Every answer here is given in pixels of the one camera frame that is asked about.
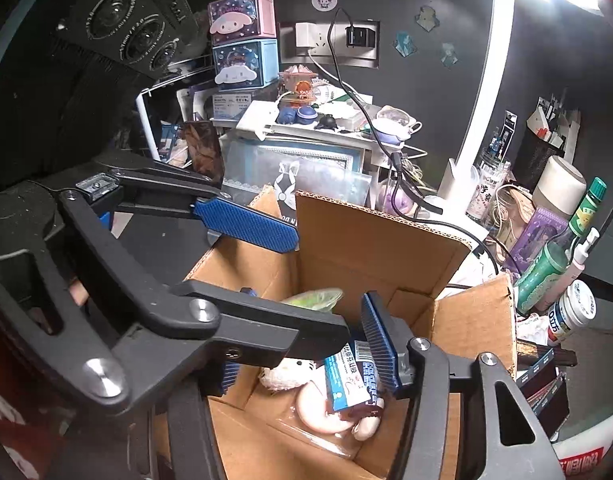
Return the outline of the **blue white ointment tube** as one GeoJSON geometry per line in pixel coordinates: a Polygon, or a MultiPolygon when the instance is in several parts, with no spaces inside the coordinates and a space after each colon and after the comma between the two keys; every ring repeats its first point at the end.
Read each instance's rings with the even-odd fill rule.
{"type": "Polygon", "coordinates": [[[328,356],[324,365],[329,401],[335,413],[379,413],[385,407],[367,341],[352,340],[338,353],[328,356]]]}

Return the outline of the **white crochet kitty plush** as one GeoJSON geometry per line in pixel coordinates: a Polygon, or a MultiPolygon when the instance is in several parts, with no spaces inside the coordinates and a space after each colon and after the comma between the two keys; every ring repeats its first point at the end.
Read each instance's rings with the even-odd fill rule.
{"type": "Polygon", "coordinates": [[[260,370],[259,382],[270,391],[287,391],[304,386],[316,371],[316,362],[285,358],[273,367],[260,370]]]}

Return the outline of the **clear plastic zip bag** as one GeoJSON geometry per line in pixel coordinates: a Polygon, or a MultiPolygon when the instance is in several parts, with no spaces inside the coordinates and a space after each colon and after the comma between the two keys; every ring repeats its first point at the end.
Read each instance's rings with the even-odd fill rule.
{"type": "Polygon", "coordinates": [[[304,158],[286,158],[278,163],[278,175],[272,184],[279,205],[296,211],[298,191],[363,206],[369,195],[371,177],[344,170],[335,162],[324,164],[304,158]]]}

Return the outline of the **small anime figurine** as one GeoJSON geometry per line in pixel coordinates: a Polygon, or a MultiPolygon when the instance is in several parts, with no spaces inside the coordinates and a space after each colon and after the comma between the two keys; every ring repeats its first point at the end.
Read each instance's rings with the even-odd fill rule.
{"type": "Polygon", "coordinates": [[[313,84],[316,73],[304,65],[291,65],[279,73],[282,93],[279,102],[292,107],[312,105],[316,101],[313,84]]]}

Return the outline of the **blue character storage box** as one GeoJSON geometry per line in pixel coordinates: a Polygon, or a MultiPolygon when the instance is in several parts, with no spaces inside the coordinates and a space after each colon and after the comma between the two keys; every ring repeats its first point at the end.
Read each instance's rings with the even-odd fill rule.
{"type": "Polygon", "coordinates": [[[220,91],[261,89],[279,80],[277,40],[253,39],[212,49],[214,81],[220,91]]]}

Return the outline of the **purple card box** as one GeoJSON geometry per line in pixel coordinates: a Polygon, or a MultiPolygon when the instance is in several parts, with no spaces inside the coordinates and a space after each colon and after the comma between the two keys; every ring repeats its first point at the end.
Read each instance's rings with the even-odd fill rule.
{"type": "Polygon", "coordinates": [[[511,249],[517,268],[523,272],[538,255],[543,245],[567,226],[567,221],[553,211],[539,207],[511,249]]]}

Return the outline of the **green tube bottle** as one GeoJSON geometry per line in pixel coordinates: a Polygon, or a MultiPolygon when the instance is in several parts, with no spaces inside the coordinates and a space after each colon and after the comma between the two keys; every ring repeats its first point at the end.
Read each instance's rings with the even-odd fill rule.
{"type": "Polygon", "coordinates": [[[526,315],[566,271],[567,266],[564,249],[555,242],[545,244],[515,283],[516,311],[526,315]]]}

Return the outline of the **white blue pill bottle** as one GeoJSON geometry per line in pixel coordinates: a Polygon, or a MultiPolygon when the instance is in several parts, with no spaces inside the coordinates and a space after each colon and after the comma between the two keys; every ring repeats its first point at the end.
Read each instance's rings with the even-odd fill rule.
{"type": "Polygon", "coordinates": [[[547,311],[547,343],[561,344],[573,332],[595,319],[597,304],[591,288],[583,281],[573,281],[547,311]]]}

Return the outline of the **pink character storage box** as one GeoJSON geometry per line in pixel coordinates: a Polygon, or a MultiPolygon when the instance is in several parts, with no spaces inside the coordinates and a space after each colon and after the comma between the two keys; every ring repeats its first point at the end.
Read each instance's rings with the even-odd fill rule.
{"type": "Polygon", "coordinates": [[[208,6],[213,47],[248,39],[276,38],[274,0],[218,0],[208,6]]]}

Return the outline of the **white cylinder container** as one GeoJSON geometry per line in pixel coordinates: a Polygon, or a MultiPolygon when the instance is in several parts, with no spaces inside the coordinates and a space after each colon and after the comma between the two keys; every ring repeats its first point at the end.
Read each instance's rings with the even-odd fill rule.
{"type": "Polygon", "coordinates": [[[561,156],[551,156],[544,167],[535,190],[532,203],[569,219],[576,211],[587,190],[587,181],[581,172],[561,156]]]}

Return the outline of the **red lidded white cup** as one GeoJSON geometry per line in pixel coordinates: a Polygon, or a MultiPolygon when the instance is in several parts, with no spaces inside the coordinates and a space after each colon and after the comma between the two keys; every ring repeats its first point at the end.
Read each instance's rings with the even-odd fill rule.
{"type": "Polygon", "coordinates": [[[613,446],[613,414],[579,434],[553,444],[567,479],[587,479],[613,446]]]}

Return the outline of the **green glass bottle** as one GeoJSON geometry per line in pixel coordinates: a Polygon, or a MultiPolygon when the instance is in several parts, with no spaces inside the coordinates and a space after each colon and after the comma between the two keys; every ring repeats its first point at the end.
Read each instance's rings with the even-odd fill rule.
{"type": "Polygon", "coordinates": [[[599,206],[601,206],[606,191],[606,182],[601,177],[595,177],[568,222],[570,246],[576,244],[587,228],[591,226],[591,222],[599,210],[599,206]]]}

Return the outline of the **white desk lamp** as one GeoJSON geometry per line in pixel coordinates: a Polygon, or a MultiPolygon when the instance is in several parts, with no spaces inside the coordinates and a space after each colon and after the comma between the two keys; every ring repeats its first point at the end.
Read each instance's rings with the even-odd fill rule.
{"type": "MultiPolygon", "coordinates": [[[[591,13],[601,12],[599,0],[566,1],[591,13]]],[[[444,200],[446,214],[466,214],[475,194],[478,184],[475,161],[499,96],[511,44],[514,10],[515,0],[492,0],[487,50],[475,105],[459,154],[448,161],[438,191],[438,196],[444,200]]]]}

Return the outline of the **white wall socket panel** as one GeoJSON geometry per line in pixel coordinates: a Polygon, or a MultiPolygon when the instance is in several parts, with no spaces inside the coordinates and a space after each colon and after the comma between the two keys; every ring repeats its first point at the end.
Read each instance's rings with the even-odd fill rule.
{"type": "MultiPolygon", "coordinates": [[[[310,63],[311,58],[322,65],[333,64],[331,49],[327,42],[329,25],[324,22],[279,22],[277,25],[279,58],[282,64],[310,63]]],[[[336,23],[331,32],[340,65],[378,68],[380,23],[359,21],[354,24],[356,32],[369,32],[365,46],[347,44],[348,23],[336,23]]]]}

